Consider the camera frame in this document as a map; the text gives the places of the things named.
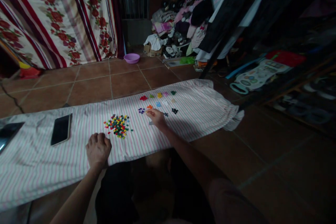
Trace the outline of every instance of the black pants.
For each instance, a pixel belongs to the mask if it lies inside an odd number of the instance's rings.
[[[173,218],[193,224],[215,223],[214,216],[205,194],[174,149],[170,151],[170,174],[175,184]],[[97,223],[127,223],[139,219],[131,200],[133,178],[129,162],[110,166],[101,181],[96,198]]]

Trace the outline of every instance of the plastic basin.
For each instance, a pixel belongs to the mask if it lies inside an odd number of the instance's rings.
[[[139,54],[126,54],[124,56],[124,60],[126,60],[128,64],[136,64],[138,63],[139,59],[140,59]]]

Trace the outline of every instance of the white cloth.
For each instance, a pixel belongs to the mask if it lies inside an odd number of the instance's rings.
[[[130,97],[60,108],[39,113],[14,115],[0,124],[25,122],[0,155],[0,211],[24,204],[57,189],[81,180],[89,170],[85,145],[91,134],[105,132],[111,139],[109,165],[135,160],[159,150],[170,148],[167,138],[153,126],[149,117],[139,114],[163,97],[168,106],[158,109],[168,114],[167,124],[190,142],[220,128],[234,130],[244,116],[238,106],[231,104],[213,89],[210,80],[187,80]],[[146,95],[148,100],[140,100]],[[50,146],[55,119],[71,114],[70,139]],[[129,116],[129,131],[125,139],[108,135],[104,121],[113,114]]]
[[[159,36],[157,34],[152,34],[149,35],[144,43],[144,45],[150,43],[151,44],[151,48],[154,51],[159,51],[161,49],[162,45],[165,45],[167,43],[167,40],[162,40],[159,38]]]

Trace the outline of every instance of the floral curtain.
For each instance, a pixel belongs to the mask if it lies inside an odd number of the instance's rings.
[[[0,39],[42,69],[123,57],[115,11],[116,0],[0,0]]]

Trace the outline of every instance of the smartphone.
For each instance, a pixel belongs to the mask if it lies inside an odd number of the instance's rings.
[[[60,144],[70,138],[72,114],[57,118],[54,123],[54,130],[51,137],[51,146]]]
[[[12,140],[12,138],[16,135],[16,133],[19,131],[23,124],[23,122],[6,124],[0,130],[0,154],[8,145],[8,143]]]

